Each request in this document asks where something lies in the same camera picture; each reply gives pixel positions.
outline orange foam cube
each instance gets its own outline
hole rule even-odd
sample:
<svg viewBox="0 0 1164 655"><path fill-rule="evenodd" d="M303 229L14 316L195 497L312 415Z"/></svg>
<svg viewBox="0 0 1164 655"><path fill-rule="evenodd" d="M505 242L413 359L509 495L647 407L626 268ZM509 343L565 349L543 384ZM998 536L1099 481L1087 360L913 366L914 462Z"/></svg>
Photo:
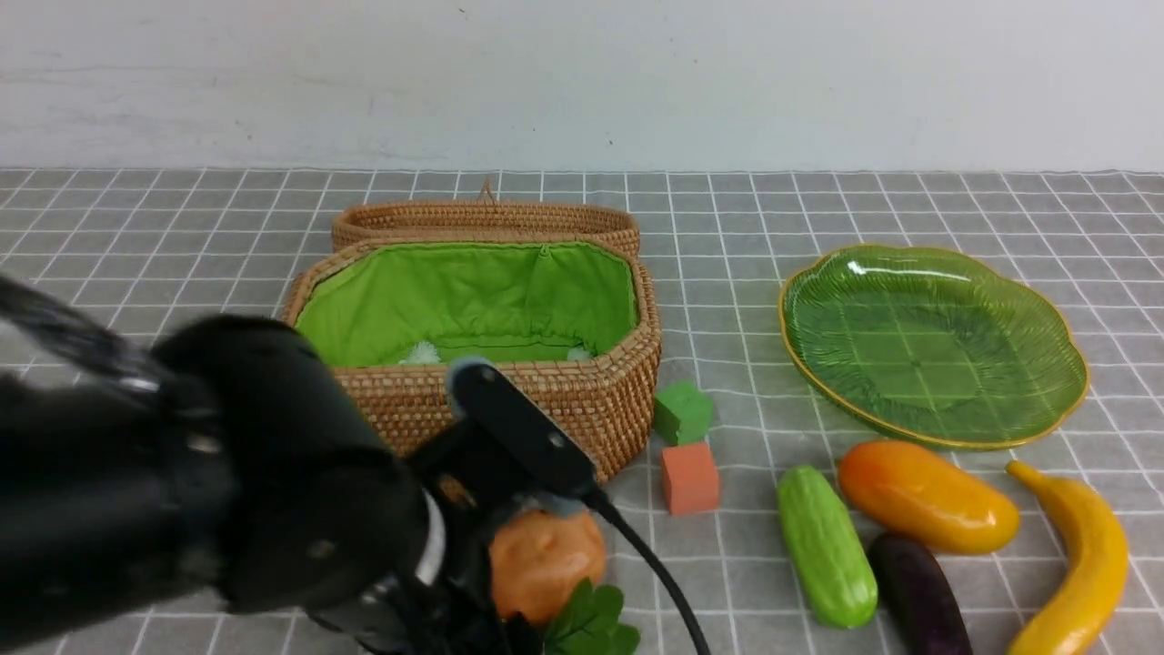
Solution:
<svg viewBox="0 0 1164 655"><path fill-rule="evenodd" d="M719 471L708 442L663 449L662 494L674 517L719 507Z"/></svg>

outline white wall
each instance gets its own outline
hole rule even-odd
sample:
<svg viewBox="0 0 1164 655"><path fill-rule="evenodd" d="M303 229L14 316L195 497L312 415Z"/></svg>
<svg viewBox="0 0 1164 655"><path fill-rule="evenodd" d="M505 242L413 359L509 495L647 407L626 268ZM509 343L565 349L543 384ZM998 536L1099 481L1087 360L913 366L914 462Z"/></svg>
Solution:
<svg viewBox="0 0 1164 655"><path fill-rule="evenodd" d="M1164 170L1161 0L0 0L0 165Z"/></svg>

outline green fabric lining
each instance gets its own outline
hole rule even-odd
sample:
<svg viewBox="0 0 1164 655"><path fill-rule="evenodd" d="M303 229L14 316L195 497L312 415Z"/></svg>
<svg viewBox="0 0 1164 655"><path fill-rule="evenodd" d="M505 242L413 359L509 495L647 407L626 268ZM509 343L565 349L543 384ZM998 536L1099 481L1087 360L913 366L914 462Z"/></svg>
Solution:
<svg viewBox="0 0 1164 655"><path fill-rule="evenodd" d="M585 242L385 245L320 282L296 327L329 366L389 366L418 342L442 362L602 355L638 325L626 261Z"/></svg>

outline orange ball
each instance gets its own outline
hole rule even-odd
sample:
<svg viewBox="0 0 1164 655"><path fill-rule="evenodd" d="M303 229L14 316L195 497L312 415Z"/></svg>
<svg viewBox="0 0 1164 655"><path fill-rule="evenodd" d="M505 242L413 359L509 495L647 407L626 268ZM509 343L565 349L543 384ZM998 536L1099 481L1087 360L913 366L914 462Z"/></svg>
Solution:
<svg viewBox="0 0 1164 655"><path fill-rule="evenodd" d="M497 532L489 557L498 614L520 612L535 627L554 620L584 578L597 585L606 572L605 542L589 512L521 514Z"/></svg>

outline toy banana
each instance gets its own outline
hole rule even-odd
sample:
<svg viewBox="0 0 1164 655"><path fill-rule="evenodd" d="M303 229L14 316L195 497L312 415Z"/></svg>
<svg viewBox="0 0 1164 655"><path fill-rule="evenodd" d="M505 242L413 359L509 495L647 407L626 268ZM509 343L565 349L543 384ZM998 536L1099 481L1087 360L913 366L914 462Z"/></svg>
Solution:
<svg viewBox="0 0 1164 655"><path fill-rule="evenodd" d="M1081 655L1099 639L1123 596L1128 540L1090 486L1012 462L1007 474L1038 498L1067 551L1067 577L1010 643L1008 655Z"/></svg>

